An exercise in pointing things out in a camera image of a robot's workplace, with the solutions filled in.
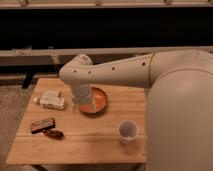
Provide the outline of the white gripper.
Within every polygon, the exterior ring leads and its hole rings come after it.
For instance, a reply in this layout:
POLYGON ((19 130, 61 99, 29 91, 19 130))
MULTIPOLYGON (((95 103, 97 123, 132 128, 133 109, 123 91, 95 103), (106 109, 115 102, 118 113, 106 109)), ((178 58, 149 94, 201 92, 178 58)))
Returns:
POLYGON ((72 91, 72 101, 73 103, 80 107, 81 105, 91 105, 92 103, 92 93, 89 84, 77 84, 71 86, 72 91))

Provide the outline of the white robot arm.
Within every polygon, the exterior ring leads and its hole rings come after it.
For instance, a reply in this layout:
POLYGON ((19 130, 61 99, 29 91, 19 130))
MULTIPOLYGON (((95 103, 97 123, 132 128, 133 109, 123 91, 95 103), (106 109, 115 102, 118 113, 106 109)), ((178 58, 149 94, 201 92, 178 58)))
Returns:
POLYGON ((213 53, 157 52, 94 65, 80 54, 59 71, 76 104, 91 84, 144 88, 148 171, 213 171, 213 53))

